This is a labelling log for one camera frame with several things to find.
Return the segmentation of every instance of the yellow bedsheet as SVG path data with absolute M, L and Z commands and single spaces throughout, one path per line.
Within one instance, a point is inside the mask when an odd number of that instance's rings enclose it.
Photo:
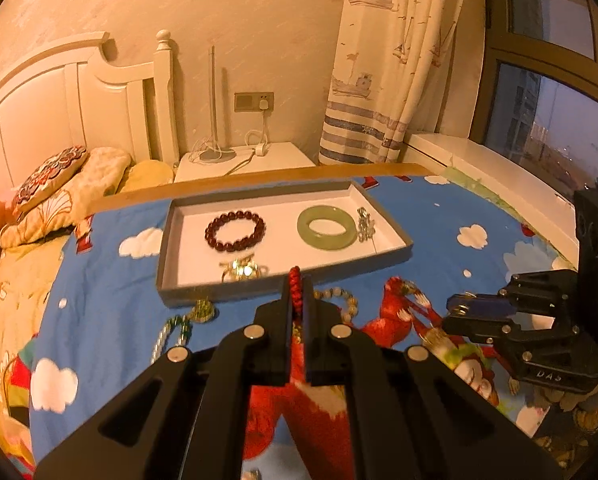
M 162 162 L 140 162 L 127 171 L 119 192 L 168 184 L 172 177 Z M 8 382 L 8 365 L 39 330 L 68 236 L 55 234 L 43 242 L 0 251 L 0 446 L 31 464 L 30 433 L 8 414 L 4 378 Z

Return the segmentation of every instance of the window pane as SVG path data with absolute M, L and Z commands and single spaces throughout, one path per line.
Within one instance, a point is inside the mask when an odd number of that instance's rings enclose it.
M 572 200 L 598 177 L 598 103 L 502 64 L 485 145 Z
M 594 59 L 587 0 L 512 0 L 512 31 Z

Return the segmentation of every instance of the dark red beaded bracelet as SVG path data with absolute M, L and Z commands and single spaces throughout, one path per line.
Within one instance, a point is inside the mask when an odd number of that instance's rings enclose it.
M 246 236 L 241 240 L 236 240 L 235 242 L 224 243 L 217 241 L 216 234 L 219 228 L 236 219 L 252 220 L 255 223 L 255 230 L 253 233 L 250 236 Z M 223 253 L 223 251 L 227 253 L 244 251 L 258 244 L 261 241 L 261 238 L 263 238 L 263 233 L 265 230 L 266 224 L 258 214 L 253 213 L 252 211 L 230 211 L 229 213 L 223 213 L 217 216 L 217 218 L 208 224 L 208 227 L 205 228 L 205 241 L 208 242 L 210 247 L 216 249 L 220 253 Z

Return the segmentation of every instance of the bedpost finial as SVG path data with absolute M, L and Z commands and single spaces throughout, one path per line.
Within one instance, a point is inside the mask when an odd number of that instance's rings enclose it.
M 170 37 L 169 30 L 160 30 L 157 32 L 157 41 L 159 41 L 157 50 L 170 50 Z

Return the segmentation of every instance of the white headboard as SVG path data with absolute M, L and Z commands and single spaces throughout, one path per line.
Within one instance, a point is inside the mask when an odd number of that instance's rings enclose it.
M 47 157 L 74 144 L 121 148 L 135 162 L 178 162 L 170 33 L 157 34 L 151 62 L 125 67 L 106 61 L 108 37 L 90 32 L 48 43 L 0 76 L 0 186 L 18 186 Z M 148 134 L 149 79 L 158 146 Z

